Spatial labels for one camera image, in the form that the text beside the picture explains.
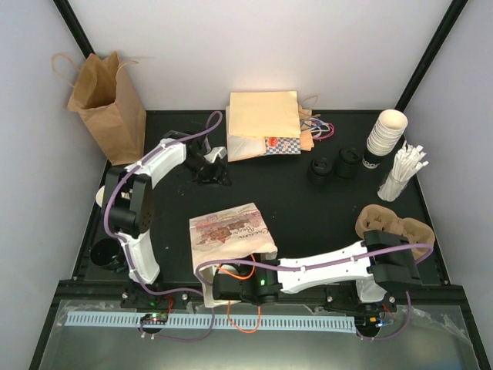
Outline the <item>white printed paper bag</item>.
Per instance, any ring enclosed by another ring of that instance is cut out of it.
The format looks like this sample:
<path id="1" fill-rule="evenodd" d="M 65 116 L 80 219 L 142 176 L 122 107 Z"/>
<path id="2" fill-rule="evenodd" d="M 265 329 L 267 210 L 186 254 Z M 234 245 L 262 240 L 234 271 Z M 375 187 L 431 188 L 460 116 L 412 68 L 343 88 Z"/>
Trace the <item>white printed paper bag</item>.
<path id="1" fill-rule="evenodd" d="M 226 305 L 230 315 L 238 298 L 214 298 L 213 274 L 224 273 L 235 282 L 253 279 L 255 267 L 242 276 L 232 267 L 224 268 L 227 260 L 250 258 L 259 262 L 261 257 L 271 260 L 277 256 L 277 246 L 265 221 L 254 203 L 199 216 L 189 221 L 193 271 L 201 281 L 207 308 Z"/>

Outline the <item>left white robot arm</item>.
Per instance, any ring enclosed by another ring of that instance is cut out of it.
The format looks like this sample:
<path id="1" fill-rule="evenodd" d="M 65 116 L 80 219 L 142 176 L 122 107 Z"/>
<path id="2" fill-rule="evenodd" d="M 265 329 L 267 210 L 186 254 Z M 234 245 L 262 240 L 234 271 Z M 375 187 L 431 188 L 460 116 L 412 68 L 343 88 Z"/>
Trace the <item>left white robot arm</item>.
<path id="1" fill-rule="evenodd" d="M 142 284 L 138 298 L 149 308 L 160 306 L 166 290 L 156 283 L 160 273 L 150 229 L 155 216 L 154 188 L 174 168 L 183 165 L 202 184 L 229 186 L 227 150 L 212 149 L 197 135 L 170 131 L 142 159 L 113 166 L 106 173 L 99 200 L 106 233 L 122 247 L 129 278 Z"/>

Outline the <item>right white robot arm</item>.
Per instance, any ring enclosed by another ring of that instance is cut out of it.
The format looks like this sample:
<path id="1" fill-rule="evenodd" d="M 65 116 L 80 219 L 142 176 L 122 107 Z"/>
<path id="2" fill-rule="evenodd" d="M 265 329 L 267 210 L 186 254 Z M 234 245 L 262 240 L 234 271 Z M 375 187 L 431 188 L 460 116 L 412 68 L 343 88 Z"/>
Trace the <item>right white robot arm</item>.
<path id="1" fill-rule="evenodd" d="M 353 282 L 351 304 L 369 310 L 387 294 L 422 284 L 418 263 L 406 237 L 381 230 L 337 251 L 303 258 L 230 260 L 212 280 L 216 301 L 255 305 L 274 303 L 279 294 L 295 295 L 310 288 Z"/>

